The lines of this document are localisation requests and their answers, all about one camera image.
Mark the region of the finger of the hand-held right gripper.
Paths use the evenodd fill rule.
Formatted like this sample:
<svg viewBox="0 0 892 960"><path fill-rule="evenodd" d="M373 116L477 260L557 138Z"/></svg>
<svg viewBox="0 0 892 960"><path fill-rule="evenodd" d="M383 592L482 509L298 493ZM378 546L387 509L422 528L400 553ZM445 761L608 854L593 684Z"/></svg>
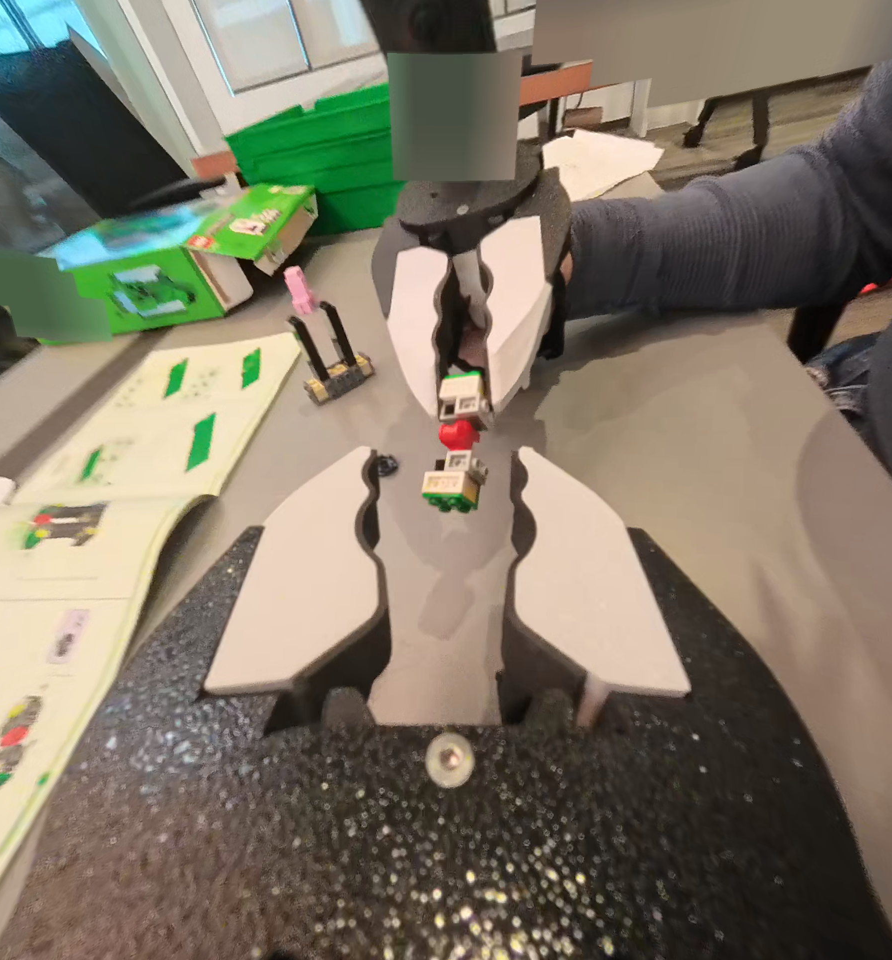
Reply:
<svg viewBox="0 0 892 960"><path fill-rule="evenodd" d="M481 247L481 263L491 282L485 304L490 403L498 415L528 385L548 329L552 284L540 217L507 221L486 236Z"/></svg>
<svg viewBox="0 0 892 960"><path fill-rule="evenodd" d="M450 258L431 247L401 251L396 259L387 328L404 381L431 419L438 419L441 294Z"/></svg>

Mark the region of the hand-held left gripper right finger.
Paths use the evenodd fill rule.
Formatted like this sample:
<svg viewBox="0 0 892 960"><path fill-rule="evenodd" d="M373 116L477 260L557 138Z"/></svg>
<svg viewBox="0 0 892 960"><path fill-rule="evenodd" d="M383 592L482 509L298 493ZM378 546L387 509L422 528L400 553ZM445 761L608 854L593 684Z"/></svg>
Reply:
<svg viewBox="0 0 892 960"><path fill-rule="evenodd" d="M620 514L531 446L512 457L510 500L502 724L548 695L581 727L619 695L687 702L691 679Z"/></svg>

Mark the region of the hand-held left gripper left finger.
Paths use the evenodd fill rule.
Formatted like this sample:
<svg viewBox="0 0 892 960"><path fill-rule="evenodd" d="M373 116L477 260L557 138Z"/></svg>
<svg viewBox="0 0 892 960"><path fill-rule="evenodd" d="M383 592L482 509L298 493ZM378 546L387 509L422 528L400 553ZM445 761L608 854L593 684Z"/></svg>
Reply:
<svg viewBox="0 0 892 960"><path fill-rule="evenodd" d="M354 448L266 519L205 693L295 690L379 625L388 601L376 554L376 461L376 450Z"/></svg>

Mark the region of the white and green brick piece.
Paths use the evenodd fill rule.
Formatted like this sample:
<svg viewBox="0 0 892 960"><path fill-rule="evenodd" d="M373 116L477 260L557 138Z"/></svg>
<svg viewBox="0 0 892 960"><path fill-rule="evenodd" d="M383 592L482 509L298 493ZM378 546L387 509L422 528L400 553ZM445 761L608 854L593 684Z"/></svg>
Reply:
<svg viewBox="0 0 892 960"><path fill-rule="evenodd" d="M476 429L484 429L491 418L487 384L480 370L449 374L442 379L438 393L440 423L468 421Z"/></svg>

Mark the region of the white and green brick build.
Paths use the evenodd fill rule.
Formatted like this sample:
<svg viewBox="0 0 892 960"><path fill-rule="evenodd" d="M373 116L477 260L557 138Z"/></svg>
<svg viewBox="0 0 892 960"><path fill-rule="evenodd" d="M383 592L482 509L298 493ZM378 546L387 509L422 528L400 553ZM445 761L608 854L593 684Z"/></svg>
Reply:
<svg viewBox="0 0 892 960"><path fill-rule="evenodd" d="M433 470L425 473L421 496L443 513L475 512L488 473L486 464L473 450L450 450Z"/></svg>

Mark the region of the person's right forearm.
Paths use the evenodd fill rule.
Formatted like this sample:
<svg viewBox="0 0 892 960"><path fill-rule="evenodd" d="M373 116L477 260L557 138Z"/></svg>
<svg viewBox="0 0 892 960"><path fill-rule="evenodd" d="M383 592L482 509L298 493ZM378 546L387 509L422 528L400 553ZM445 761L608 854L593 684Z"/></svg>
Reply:
<svg viewBox="0 0 892 960"><path fill-rule="evenodd" d="M892 279L892 61L823 135L655 198L572 208L567 318L846 302Z"/></svg>

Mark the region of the black pillar brick build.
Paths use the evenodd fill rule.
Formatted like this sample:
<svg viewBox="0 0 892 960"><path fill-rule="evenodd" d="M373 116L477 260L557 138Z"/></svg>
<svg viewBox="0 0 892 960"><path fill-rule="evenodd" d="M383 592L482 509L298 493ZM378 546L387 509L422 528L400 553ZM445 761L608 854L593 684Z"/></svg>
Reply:
<svg viewBox="0 0 892 960"><path fill-rule="evenodd" d="M323 360L305 322L295 315L289 316L288 322L311 371L306 392L315 405L324 406L364 384L374 376L375 368L367 355L353 350L337 309L327 301L322 301L318 309L325 313L332 329L337 358L331 365Z"/></svg>

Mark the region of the pink brick figure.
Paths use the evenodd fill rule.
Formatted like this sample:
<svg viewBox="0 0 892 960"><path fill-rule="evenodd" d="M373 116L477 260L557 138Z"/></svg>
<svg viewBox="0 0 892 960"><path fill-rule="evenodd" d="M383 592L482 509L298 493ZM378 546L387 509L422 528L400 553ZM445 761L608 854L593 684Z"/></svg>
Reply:
<svg viewBox="0 0 892 960"><path fill-rule="evenodd" d="M309 285L301 267L285 268L283 278L292 300L293 310L298 316L309 316L320 308L319 298Z"/></svg>

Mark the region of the white paper sheet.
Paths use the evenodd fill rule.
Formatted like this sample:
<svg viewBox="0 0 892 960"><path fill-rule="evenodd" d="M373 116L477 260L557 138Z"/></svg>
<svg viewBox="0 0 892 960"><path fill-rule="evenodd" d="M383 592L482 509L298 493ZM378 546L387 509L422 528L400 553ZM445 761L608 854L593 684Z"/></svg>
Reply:
<svg viewBox="0 0 892 960"><path fill-rule="evenodd" d="M572 202L594 199L655 169L665 148L644 139L577 128L542 147Z"/></svg>

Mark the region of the green storage crate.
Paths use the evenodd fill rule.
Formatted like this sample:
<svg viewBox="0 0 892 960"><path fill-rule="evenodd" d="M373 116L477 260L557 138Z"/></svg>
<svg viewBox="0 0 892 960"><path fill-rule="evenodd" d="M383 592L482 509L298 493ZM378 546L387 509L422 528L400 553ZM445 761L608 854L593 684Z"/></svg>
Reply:
<svg viewBox="0 0 892 960"><path fill-rule="evenodd" d="M387 82L296 105L225 138L250 186L312 186L313 235L383 226L404 183L393 175Z"/></svg>

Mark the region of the brown wooden table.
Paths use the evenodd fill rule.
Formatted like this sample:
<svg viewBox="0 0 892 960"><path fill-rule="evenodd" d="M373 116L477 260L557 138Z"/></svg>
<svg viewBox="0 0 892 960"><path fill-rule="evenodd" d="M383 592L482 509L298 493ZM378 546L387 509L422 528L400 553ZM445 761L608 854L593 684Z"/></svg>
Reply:
<svg viewBox="0 0 892 960"><path fill-rule="evenodd" d="M520 108L582 94L592 88L594 63L577 63L525 73L520 85Z"/></svg>

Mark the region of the building instruction booklet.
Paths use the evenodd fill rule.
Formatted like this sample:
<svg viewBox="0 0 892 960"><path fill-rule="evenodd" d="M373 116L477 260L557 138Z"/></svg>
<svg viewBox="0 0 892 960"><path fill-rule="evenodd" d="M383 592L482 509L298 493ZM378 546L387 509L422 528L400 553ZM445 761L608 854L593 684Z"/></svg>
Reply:
<svg viewBox="0 0 892 960"><path fill-rule="evenodd" d="M174 528L217 498L292 333L155 351L0 505L0 878L116 677Z"/></svg>

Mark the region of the window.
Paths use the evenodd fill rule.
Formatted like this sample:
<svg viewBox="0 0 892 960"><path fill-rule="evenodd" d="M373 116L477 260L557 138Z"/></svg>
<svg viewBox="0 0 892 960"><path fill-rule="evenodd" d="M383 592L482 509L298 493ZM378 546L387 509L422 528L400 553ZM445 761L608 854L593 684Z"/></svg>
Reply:
<svg viewBox="0 0 892 960"><path fill-rule="evenodd" d="M191 6L233 93L379 49L358 1L193 1Z"/></svg>

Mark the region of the green toy brick box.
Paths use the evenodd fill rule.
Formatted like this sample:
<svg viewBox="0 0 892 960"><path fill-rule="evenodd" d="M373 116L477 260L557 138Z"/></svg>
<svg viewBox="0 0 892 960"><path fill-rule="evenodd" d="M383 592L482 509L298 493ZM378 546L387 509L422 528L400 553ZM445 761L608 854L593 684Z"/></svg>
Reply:
<svg viewBox="0 0 892 960"><path fill-rule="evenodd" d="M273 276L318 217L311 185L222 186L103 220L41 252L103 302L113 335L219 319Z"/></svg>

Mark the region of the black chair base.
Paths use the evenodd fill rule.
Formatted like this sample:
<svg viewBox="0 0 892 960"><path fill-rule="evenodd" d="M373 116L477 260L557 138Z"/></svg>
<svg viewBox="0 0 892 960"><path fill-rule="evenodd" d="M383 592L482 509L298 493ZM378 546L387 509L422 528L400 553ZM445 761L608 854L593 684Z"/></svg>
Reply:
<svg viewBox="0 0 892 960"><path fill-rule="evenodd" d="M740 126L745 123L751 147L735 158L733 169L741 171L758 165L771 137L770 103L775 92L774 87L761 87L705 100L696 121L683 134L682 147L699 148L710 123L714 125L715 135L732 138L739 136Z"/></svg>

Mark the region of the person's jeans leg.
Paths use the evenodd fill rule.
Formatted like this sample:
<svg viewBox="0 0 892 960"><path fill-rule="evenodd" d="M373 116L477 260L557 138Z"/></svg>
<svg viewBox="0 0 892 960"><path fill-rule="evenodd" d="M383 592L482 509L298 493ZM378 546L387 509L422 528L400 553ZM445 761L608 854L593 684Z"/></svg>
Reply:
<svg viewBox="0 0 892 960"><path fill-rule="evenodd" d="M805 364L824 395L858 431L867 425L870 361L880 335L868 333L835 343Z"/></svg>

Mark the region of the black office chair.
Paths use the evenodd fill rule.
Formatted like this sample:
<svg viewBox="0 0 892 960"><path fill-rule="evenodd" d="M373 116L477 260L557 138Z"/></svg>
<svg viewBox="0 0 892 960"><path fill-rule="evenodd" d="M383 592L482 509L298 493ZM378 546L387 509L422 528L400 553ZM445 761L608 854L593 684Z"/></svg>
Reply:
<svg viewBox="0 0 892 960"><path fill-rule="evenodd" d="M53 47L0 54L0 120L102 219L198 199L224 177L185 176L71 30Z"/></svg>

